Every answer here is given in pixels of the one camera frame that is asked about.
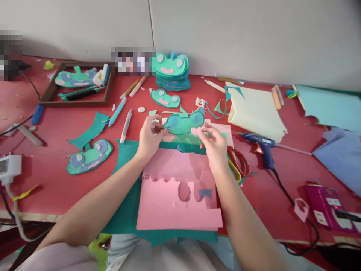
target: white cable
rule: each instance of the white cable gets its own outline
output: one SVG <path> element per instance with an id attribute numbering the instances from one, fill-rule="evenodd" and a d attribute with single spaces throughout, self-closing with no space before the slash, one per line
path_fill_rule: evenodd
<path id="1" fill-rule="evenodd" d="M 11 199 L 14 198 L 14 195 L 12 194 L 11 190 L 10 190 L 10 184 L 6 184 L 5 185 L 6 188 L 6 192 L 9 195 L 9 197 Z M 29 239 L 28 237 L 26 237 L 25 233 L 24 233 L 24 229 L 23 229 L 23 225 L 21 224 L 21 220 L 19 217 L 19 209 L 18 209 L 18 201 L 14 201 L 14 216 L 15 216 L 15 222 L 16 225 L 18 226 L 19 229 L 19 233 L 21 238 L 23 238 L 26 242 L 32 242 L 35 241 L 37 239 L 39 239 L 40 237 L 42 237 L 44 234 L 46 234 L 49 230 L 51 230 L 51 228 L 49 228 L 48 230 L 46 230 L 45 232 L 43 232 L 41 235 L 39 235 L 37 238 L 34 239 Z"/>

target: hand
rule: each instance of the hand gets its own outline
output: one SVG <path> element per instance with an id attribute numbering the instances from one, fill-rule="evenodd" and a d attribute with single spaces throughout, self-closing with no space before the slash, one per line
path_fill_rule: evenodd
<path id="1" fill-rule="evenodd" d="M 163 129 L 163 124 L 154 122 L 153 120 L 162 120 L 161 115 L 153 115 L 146 117 L 143 127 L 139 133 L 139 147 L 137 156 L 150 160 L 158 150 L 159 144 L 163 137 L 168 133 L 168 128 Z"/>
<path id="2" fill-rule="evenodd" d="M 203 128 L 198 128 L 197 131 L 202 141 L 200 148 L 206 147 L 209 166 L 213 174 L 218 170 L 227 169 L 227 140 L 217 129 L 208 123 L 205 123 Z"/>

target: glue gun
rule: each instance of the glue gun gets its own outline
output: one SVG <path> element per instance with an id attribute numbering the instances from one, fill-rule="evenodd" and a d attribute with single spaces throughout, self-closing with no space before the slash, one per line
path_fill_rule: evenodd
<path id="1" fill-rule="evenodd" d="M 272 139 L 267 139 L 263 136 L 253 133 L 239 133 L 246 141 L 255 143 L 257 145 L 256 152 L 263 154 L 263 168 L 275 169 L 273 158 L 271 155 L 271 148 L 276 146 L 276 142 Z"/>

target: white wall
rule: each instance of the white wall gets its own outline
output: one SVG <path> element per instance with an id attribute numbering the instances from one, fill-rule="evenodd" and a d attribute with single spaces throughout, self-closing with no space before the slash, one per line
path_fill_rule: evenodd
<path id="1" fill-rule="evenodd" d="M 107 61 L 114 46 L 176 51 L 190 73 L 361 90 L 358 0 L 0 0 L 23 53 Z"/>
<path id="2" fill-rule="evenodd" d="M 148 0 L 0 0 L 0 10 L 25 55 L 110 61 L 111 47 L 153 46 Z"/>
<path id="3" fill-rule="evenodd" d="M 361 90 L 357 0 L 150 0 L 157 51 L 190 73 Z"/>

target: pixelated area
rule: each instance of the pixelated area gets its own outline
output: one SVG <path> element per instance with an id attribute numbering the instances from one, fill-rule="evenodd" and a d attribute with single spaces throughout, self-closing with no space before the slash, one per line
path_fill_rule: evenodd
<path id="1" fill-rule="evenodd" d="M 115 76 L 155 76 L 155 47 L 112 47 Z"/>
<path id="2" fill-rule="evenodd" d="M 22 80 L 22 44 L 20 31 L 0 29 L 0 80 Z"/>

